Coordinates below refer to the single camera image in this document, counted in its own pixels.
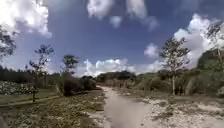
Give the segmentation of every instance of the distant tree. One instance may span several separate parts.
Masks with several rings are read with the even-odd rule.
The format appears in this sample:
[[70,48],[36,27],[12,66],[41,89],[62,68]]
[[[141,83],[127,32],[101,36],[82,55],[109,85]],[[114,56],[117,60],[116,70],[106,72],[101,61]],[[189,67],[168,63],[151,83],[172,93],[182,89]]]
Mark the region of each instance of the distant tree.
[[36,54],[38,54],[39,58],[37,62],[30,61],[30,66],[32,67],[31,73],[34,78],[34,84],[33,84],[33,102],[35,102],[35,93],[38,89],[38,84],[40,78],[43,76],[44,68],[46,67],[46,64],[49,62],[49,57],[54,53],[54,49],[50,45],[41,45],[38,50],[34,51]]
[[185,64],[189,63],[189,59],[187,59],[187,54],[190,52],[188,48],[183,48],[183,44],[186,43],[185,39],[182,38],[177,40],[175,38],[169,39],[165,42],[165,45],[160,52],[160,56],[165,58],[166,64],[164,64],[164,68],[167,69],[172,78],[172,86],[173,86],[173,95],[175,95],[175,79],[177,71],[182,69]]
[[67,54],[63,57],[62,60],[64,66],[62,67],[62,72],[64,75],[72,75],[74,74],[74,68],[78,64],[78,58],[75,57],[74,55]]
[[218,21],[208,27],[207,37],[210,40],[211,45],[213,46],[212,50],[215,51],[216,56],[218,57],[219,68],[224,71],[223,64],[223,55],[221,51],[224,50],[224,33],[221,32],[221,29],[224,28],[224,21]]
[[0,59],[4,56],[12,55],[16,49],[14,37],[16,32],[8,32],[0,26]]

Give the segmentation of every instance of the dirt path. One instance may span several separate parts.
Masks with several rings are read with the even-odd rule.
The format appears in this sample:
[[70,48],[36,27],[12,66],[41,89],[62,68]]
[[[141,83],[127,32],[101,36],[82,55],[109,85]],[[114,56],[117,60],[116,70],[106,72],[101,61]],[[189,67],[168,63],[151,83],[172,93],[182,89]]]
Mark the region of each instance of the dirt path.
[[111,88],[102,87],[102,89],[107,97],[105,114],[111,122],[108,128],[158,128],[159,124],[151,121],[149,117],[153,105],[124,98]]
[[223,128],[224,126],[223,117],[201,113],[185,114],[178,109],[180,106],[174,106],[171,117],[155,121],[153,120],[155,116],[166,112],[167,107],[158,105],[161,101],[136,102],[120,96],[111,88],[101,88],[107,97],[104,106],[107,123],[103,125],[104,128]]

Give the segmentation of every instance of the small tree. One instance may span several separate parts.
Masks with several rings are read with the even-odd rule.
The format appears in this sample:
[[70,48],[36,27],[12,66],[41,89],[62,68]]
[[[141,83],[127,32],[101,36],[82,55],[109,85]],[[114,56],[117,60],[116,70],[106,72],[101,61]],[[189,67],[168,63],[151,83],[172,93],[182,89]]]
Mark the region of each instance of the small tree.
[[77,84],[75,81],[69,80],[69,78],[74,74],[74,68],[76,67],[78,63],[78,58],[75,57],[74,55],[67,54],[64,55],[63,59],[63,67],[62,68],[62,83],[60,85],[57,85],[57,91],[59,92],[60,95],[70,95],[71,94],[71,83],[72,84]]
[[63,74],[64,75],[72,75],[74,74],[73,69],[76,67],[76,64],[78,64],[78,58],[74,55],[67,54],[64,56],[62,60],[64,66],[62,67]]
[[175,38],[166,41],[165,45],[160,52],[160,56],[165,58],[166,63],[164,68],[166,68],[172,78],[173,95],[175,95],[175,79],[177,77],[177,71],[184,67],[185,64],[189,63],[187,59],[187,54],[190,52],[188,48],[183,48],[182,45],[186,43],[185,39],[182,38],[177,40]]
[[38,82],[40,78],[43,76],[44,68],[46,67],[46,64],[49,62],[49,57],[53,54],[54,49],[50,45],[41,45],[38,50],[34,51],[36,54],[38,54],[39,58],[37,62],[30,61],[30,66],[32,67],[32,75],[34,78],[34,84],[33,84],[33,102],[35,102],[35,93],[38,87]]
[[0,59],[4,56],[12,55],[16,49],[14,37],[16,33],[9,33],[0,26]]
[[223,51],[223,43],[224,43],[224,33],[221,32],[222,27],[224,28],[224,21],[218,21],[208,27],[208,31],[206,33],[210,43],[212,44],[212,50],[216,52],[218,56],[218,62],[222,71],[224,71],[223,64],[223,55],[221,55],[221,51]]

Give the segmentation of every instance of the bush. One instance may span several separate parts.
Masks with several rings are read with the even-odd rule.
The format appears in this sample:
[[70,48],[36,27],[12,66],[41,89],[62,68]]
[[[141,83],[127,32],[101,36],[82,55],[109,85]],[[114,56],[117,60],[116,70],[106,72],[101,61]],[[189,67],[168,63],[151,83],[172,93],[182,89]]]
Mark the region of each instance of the bush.
[[191,94],[206,94],[216,96],[218,90],[224,85],[223,72],[202,72],[195,76]]
[[65,78],[62,80],[57,87],[58,93],[64,96],[72,96],[75,92],[83,90],[79,80],[73,77]]
[[160,77],[142,79],[142,81],[137,85],[137,88],[146,91],[171,91],[169,82],[167,80],[161,80]]
[[96,82],[91,77],[84,76],[79,81],[84,90],[93,90],[96,88]]
[[84,76],[82,78],[74,78],[69,76],[62,79],[56,86],[59,95],[72,96],[77,92],[96,89],[96,82],[92,77]]

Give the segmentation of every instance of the tree trunk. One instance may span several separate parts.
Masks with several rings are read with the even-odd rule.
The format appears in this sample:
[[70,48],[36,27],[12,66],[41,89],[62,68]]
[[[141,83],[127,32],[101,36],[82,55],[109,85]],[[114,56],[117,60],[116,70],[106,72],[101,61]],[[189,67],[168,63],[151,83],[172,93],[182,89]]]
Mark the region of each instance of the tree trunk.
[[175,96],[175,76],[172,77],[172,85],[173,85],[173,95]]
[[33,103],[35,102],[35,99],[36,99],[36,97],[35,97],[35,89],[33,90]]
[[221,53],[220,53],[220,50],[217,49],[217,52],[218,52],[218,57],[219,57],[219,63],[220,63],[220,66],[221,66],[221,70],[223,71],[223,63],[222,63],[222,56],[221,56]]

